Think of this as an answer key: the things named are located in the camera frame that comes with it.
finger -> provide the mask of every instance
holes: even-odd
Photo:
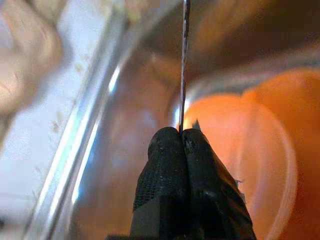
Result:
[[[172,239],[188,227],[189,180],[181,137],[173,127],[160,129],[148,148],[138,179],[132,236]]]

